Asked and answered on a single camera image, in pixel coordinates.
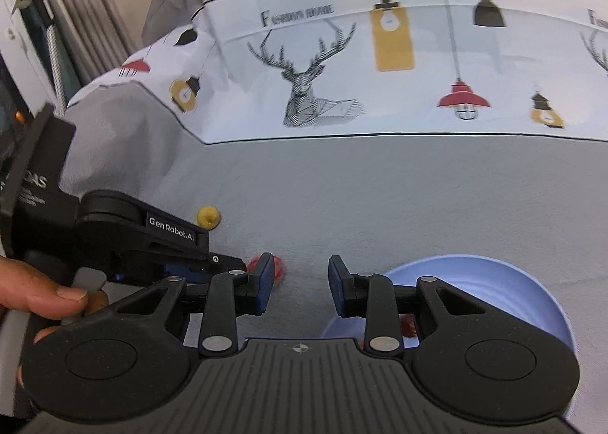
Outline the bare left hand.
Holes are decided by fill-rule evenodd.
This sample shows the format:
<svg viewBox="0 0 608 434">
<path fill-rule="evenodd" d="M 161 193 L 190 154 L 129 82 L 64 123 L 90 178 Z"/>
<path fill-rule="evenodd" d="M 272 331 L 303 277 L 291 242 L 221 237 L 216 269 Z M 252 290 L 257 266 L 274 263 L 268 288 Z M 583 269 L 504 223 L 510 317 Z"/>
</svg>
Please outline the bare left hand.
<svg viewBox="0 0 608 434">
<path fill-rule="evenodd" d="M 26 262 L 1 257 L 1 330 L 6 328 L 8 312 L 33 314 L 55 323 L 38 330 L 33 344 L 58 331 L 64 320 L 91 315 L 104 309 L 108 302 L 102 289 L 91 293 L 62 286 Z"/>
</svg>

